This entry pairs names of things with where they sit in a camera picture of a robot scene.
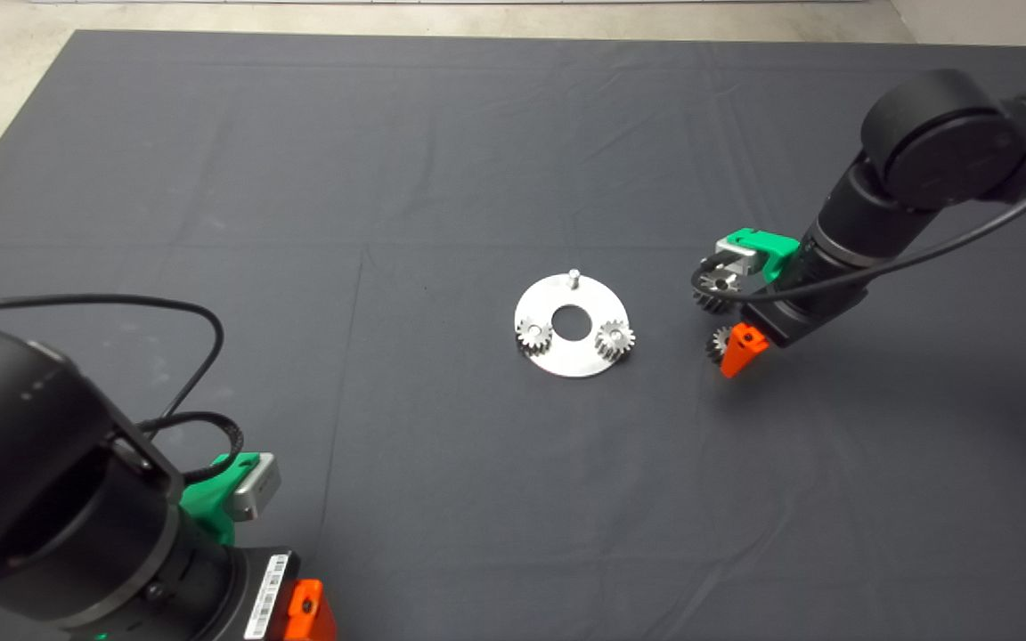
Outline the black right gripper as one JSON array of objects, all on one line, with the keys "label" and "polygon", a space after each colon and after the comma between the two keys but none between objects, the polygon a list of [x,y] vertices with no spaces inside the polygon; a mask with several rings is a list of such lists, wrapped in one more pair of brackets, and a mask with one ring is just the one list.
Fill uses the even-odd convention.
[{"label": "black right gripper", "polygon": [[[832,258],[794,258],[783,268],[777,279],[759,292],[766,295],[782,289],[806,287],[857,270]],[[723,348],[721,373],[727,378],[736,377],[750,362],[765,353],[770,344],[786,348],[802,340],[863,301],[867,287],[867,281],[860,280],[842,287],[823,289],[806,297],[742,304],[740,320],[744,323],[720,331],[720,346]]]}]

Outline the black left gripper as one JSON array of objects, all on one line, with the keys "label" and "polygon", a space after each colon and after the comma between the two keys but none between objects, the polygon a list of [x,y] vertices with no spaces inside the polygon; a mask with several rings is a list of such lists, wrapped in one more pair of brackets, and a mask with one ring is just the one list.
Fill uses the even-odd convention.
[{"label": "black left gripper", "polygon": [[290,548],[229,548],[232,580],[219,620],[220,640],[336,641],[324,584],[297,580]]}]

